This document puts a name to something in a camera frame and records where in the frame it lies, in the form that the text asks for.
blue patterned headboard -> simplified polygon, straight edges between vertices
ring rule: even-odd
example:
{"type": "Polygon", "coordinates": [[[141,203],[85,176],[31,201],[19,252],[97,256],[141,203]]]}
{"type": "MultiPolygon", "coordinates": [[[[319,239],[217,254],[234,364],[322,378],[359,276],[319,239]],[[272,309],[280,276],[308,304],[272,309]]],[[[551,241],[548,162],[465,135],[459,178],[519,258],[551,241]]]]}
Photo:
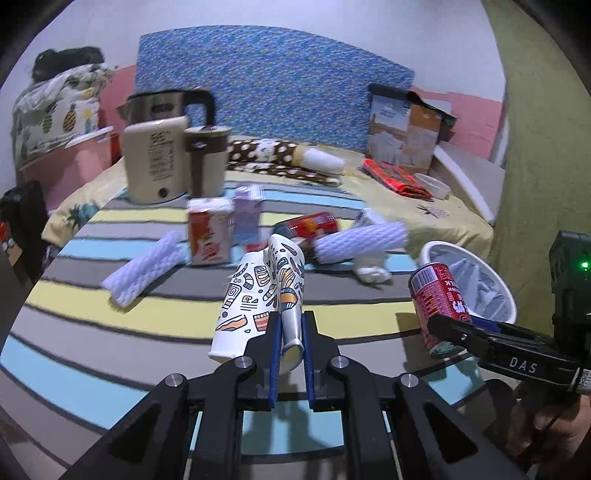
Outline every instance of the blue patterned headboard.
{"type": "MultiPolygon", "coordinates": [[[[143,35],[136,92],[204,87],[235,134],[365,149],[368,85],[409,88],[414,72],[345,43],[277,27],[215,25],[143,35]]],[[[189,109],[194,125],[199,107],[189,109]]]]}

stainless steel kettle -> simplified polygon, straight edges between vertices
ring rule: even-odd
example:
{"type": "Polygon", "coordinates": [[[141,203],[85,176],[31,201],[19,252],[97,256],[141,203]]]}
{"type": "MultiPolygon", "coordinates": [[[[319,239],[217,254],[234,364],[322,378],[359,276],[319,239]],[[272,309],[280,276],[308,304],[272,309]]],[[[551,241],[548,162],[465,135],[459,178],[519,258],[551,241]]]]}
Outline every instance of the stainless steel kettle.
{"type": "Polygon", "coordinates": [[[185,107],[199,103],[205,107],[205,125],[215,125],[215,102],[207,90],[162,90],[136,93],[117,108],[119,116],[128,125],[162,120],[185,115],[185,107]]]}
{"type": "Polygon", "coordinates": [[[190,123],[185,107],[193,103],[205,107],[205,125],[213,129],[215,102],[203,89],[137,93],[119,111],[129,123],[122,139],[129,196],[135,203],[167,202],[188,191],[183,135],[190,123]]]}

red package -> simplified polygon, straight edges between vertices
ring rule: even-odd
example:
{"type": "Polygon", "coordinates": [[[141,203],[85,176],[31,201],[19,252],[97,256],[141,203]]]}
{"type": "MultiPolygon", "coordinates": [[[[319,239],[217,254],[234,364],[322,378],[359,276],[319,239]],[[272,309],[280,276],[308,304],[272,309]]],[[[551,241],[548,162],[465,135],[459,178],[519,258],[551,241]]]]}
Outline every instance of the red package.
{"type": "Polygon", "coordinates": [[[366,158],[362,167],[370,176],[399,195],[420,200],[429,200],[433,197],[412,175],[400,167],[371,158],[366,158]]]}

metal screw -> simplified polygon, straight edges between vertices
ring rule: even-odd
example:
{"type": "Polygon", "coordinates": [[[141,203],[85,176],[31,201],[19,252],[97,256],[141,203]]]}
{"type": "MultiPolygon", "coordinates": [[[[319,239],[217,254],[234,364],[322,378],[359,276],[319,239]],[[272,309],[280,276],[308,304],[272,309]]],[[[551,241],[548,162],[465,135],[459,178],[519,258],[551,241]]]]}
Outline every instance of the metal screw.
{"type": "Polygon", "coordinates": [[[404,374],[400,377],[400,383],[408,388],[416,387],[418,385],[418,378],[413,374],[404,374]]]}
{"type": "Polygon", "coordinates": [[[330,360],[330,364],[335,367],[335,368],[345,368],[346,366],[349,365],[349,359],[345,356],[339,355],[339,356],[334,356],[331,360],[330,360]]]}
{"type": "Polygon", "coordinates": [[[183,381],[184,378],[181,374],[170,374],[164,379],[164,383],[173,388],[178,387],[183,381]]]}
{"type": "Polygon", "coordinates": [[[244,355],[239,356],[238,358],[234,359],[234,365],[236,365],[238,368],[248,368],[252,365],[252,358],[244,355]]]}

purple juice box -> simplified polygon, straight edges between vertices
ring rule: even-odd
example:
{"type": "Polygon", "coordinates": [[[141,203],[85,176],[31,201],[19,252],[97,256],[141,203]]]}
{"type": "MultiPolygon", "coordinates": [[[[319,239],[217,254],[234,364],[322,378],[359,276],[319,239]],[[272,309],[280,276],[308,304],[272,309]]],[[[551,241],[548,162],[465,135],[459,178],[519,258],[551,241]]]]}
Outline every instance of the purple juice box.
{"type": "Polygon", "coordinates": [[[256,183],[242,184],[234,191],[233,201],[234,243],[257,244],[262,213],[262,187],[256,183]]]}

